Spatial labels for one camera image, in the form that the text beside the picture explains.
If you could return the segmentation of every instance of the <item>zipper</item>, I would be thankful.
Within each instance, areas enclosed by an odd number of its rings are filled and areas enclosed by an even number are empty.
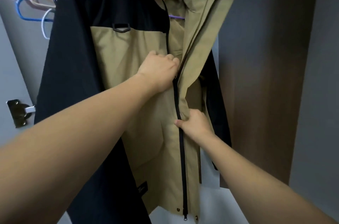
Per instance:
[[[165,1],[162,0],[166,14],[168,15],[167,6],[165,4]],[[169,54],[169,45],[168,45],[168,35],[170,33],[170,19],[168,18],[168,30],[166,31],[166,50],[167,54]],[[179,111],[179,92],[178,92],[178,80],[179,76],[182,70],[182,66],[185,63],[187,54],[185,55],[184,59],[181,61],[181,66],[179,68],[178,74],[173,80],[173,90],[174,90],[174,104],[175,104],[175,110],[177,113],[177,118],[181,119],[180,111]],[[181,178],[182,178],[182,194],[183,194],[183,206],[182,206],[182,212],[184,215],[184,220],[187,220],[188,215],[188,206],[187,206],[187,180],[186,180],[186,156],[185,156],[185,146],[184,146],[184,132],[181,128],[179,128],[179,147],[180,147],[180,163],[181,163]]]

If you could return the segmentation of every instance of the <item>closet door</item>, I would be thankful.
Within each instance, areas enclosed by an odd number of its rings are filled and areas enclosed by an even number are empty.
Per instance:
[[[289,182],[315,0],[235,0],[219,33],[233,148]]]

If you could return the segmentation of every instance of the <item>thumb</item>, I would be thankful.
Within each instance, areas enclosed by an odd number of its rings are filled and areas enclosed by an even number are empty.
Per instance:
[[[181,119],[177,119],[175,122],[175,125],[179,128],[182,128],[182,125],[184,124],[184,121]]]

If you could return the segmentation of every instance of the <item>finger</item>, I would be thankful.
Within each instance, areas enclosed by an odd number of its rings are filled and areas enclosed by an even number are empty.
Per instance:
[[[182,120],[180,120],[180,119],[176,119],[175,122],[174,122],[174,124],[175,124],[177,127],[179,127],[179,128],[182,127],[182,124],[183,124],[183,123],[184,123],[184,121],[182,121]]]
[[[173,60],[173,59],[174,59],[174,56],[171,55],[171,54],[166,55],[166,57],[167,57],[168,59],[170,59],[170,60]]]
[[[174,62],[177,66],[180,65],[180,60],[179,60],[178,58],[174,58],[174,59],[173,59],[173,62]]]

